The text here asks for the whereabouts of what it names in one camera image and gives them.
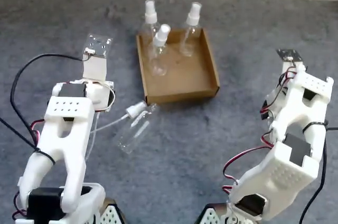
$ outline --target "white spray nozzle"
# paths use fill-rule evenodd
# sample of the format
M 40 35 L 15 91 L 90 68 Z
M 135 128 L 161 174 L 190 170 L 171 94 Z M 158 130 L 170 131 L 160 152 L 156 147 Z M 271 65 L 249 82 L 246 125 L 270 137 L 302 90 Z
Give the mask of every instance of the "white spray nozzle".
M 147 104 L 144 101 L 140 101 L 139 103 L 130 106 L 126 109 L 128 117 L 135 118 L 137 117 L 143 110 L 147 108 Z
M 162 24 L 159 31 L 156 33 L 153 39 L 153 44 L 157 47 L 161 47 L 165 44 L 168 38 L 168 34 L 171 28 L 168 24 Z
M 148 24 L 154 24 L 157 22 L 157 13 L 155 10 L 155 1 L 147 0 L 146 1 L 146 13 L 145 20 Z
M 196 26 L 200 20 L 200 11 L 201 11 L 202 4 L 198 2 L 193 2 L 191 5 L 190 12 L 186 19 L 186 23 L 190 26 Z

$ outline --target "metal plate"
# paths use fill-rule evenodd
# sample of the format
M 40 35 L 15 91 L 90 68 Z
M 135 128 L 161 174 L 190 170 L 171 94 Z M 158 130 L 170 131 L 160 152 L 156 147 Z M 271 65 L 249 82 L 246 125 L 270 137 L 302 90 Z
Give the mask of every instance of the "metal plate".
M 89 34 L 84 44 L 83 54 L 105 58 L 111 48 L 112 38 Z
M 277 49 L 277 54 L 284 62 L 302 62 L 301 55 L 293 49 Z

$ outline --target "open cardboard tray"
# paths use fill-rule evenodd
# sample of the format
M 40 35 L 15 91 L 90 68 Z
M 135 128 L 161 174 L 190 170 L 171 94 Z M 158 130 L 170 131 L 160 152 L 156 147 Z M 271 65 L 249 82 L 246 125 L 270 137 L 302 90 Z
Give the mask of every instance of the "open cardboard tray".
M 148 66 L 142 37 L 137 36 L 137 50 L 145 100 L 148 104 L 214 97 L 220 88 L 215 61 L 205 32 L 196 39 L 191 57 L 179 52 L 183 30 L 171 30 L 167 40 L 168 53 L 161 60 L 167 65 L 164 76 L 153 76 Z

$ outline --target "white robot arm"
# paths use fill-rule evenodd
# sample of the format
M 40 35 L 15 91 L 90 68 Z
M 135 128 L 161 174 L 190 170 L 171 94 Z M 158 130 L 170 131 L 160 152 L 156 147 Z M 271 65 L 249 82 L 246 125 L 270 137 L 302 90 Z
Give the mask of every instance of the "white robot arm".
M 101 219 L 105 190 L 96 183 L 84 184 L 83 179 L 94 115 L 109 111 L 115 101 L 114 83 L 106 81 L 110 46 L 111 39 L 89 35 L 83 51 L 83 79 L 58 83 L 53 88 L 37 147 L 55 162 L 65 161 L 67 179 L 63 187 L 41 188 L 41 181 L 54 163 L 45 155 L 33 153 L 18 183 L 27 217 L 17 219 L 16 224 L 83 224 Z M 124 223 L 118 214 L 111 216 L 118 211 L 117 206 L 110 207 L 109 220 Z
M 262 137 L 271 150 L 259 165 L 229 187 L 227 211 L 221 223 L 270 220 L 289 207 L 318 176 L 333 79 L 324 81 L 307 73 L 295 50 L 277 53 L 283 60 L 282 75 L 261 109 L 262 119 L 268 114 L 273 119 L 269 132 Z M 286 133 L 291 124 L 303 129 L 305 140 Z

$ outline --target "gray carpet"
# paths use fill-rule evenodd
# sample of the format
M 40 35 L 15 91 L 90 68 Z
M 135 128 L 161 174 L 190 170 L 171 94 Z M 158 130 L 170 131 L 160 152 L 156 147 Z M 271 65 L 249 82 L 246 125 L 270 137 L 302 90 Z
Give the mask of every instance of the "gray carpet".
M 117 200 L 131 224 L 192 224 L 205 204 L 227 199 L 222 166 L 232 155 L 260 144 L 266 130 L 259 108 L 276 85 L 281 61 L 275 48 L 294 48 L 311 72 L 338 79 L 338 4 L 305 0 L 156 0 L 161 23 L 177 27 L 192 1 L 203 4 L 206 27 L 219 70 L 218 95 L 199 104 L 162 108 L 157 127 L 131 155 L 112 144 L 119 127 L 98 134 L 87 164 L 87 182 L 98 182 Z M 109 56 L 109 80 L 116 83 L 117 100 L 102 115 L 101 125 L 120 117 L 143 97 L 135 34 L 142 23 L 144 0 L 0 0 L 1 116 L 28 136 L 9 103 L 17 70 L 44 52 L 80 56 L 89 32 L 114 38 Z M 16 101 L 24 116 L 42 118 L 56 82 L 79 79 L 82 65 L 65 59 L 42 59 L 20 80 Z M 327 112 L 337 126 L 338 100 L 334 88 Z M 31 150 L 1 126 L 0 218 L 12 223 L 12 198 Z M 338 135 L 329 133 L 326 186 L 304 223 L 334 223 L 338 217 Z M 253 153 L 229 171 L 240 177 L 262 160 Z M 62 185 L 65 170 L 57 165 L 45 185 Z M 298 223 L 319 180 L 302 191 L 294 204 L 270 223 Z

